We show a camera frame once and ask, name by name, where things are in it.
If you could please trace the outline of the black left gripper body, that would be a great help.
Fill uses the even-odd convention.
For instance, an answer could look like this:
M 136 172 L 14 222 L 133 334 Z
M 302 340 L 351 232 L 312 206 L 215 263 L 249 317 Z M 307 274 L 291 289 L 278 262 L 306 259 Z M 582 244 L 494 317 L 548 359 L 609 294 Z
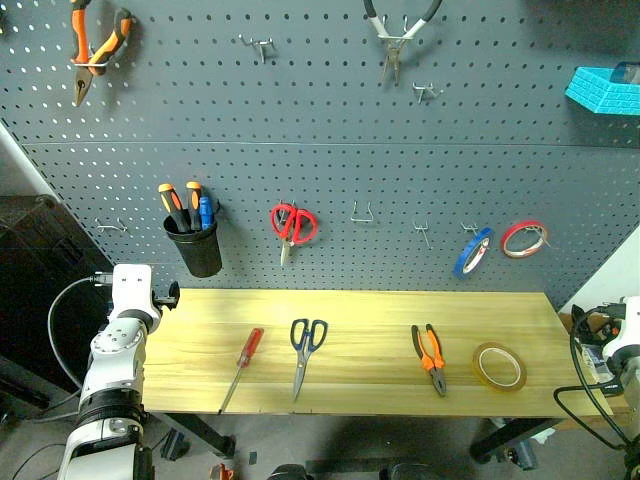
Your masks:
M 157 296 L 155 292 L 152 292 L 152 304 L 161 309 L 166 307 L 167 309 L 175 309 L 180 299 L 180 286 L 178 281 L 171 283 L 168 294 L 166 296 Z

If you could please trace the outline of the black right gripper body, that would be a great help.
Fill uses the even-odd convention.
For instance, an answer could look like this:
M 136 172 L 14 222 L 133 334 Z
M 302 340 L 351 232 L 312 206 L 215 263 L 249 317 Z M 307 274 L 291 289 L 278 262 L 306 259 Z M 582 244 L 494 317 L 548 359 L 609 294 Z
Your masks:
M 604 347 L 615 339 L 621 330 L 623 313 L 619 310 L 607 310 L 600 312 L 601 324 L 596 329 L 598 345 Z

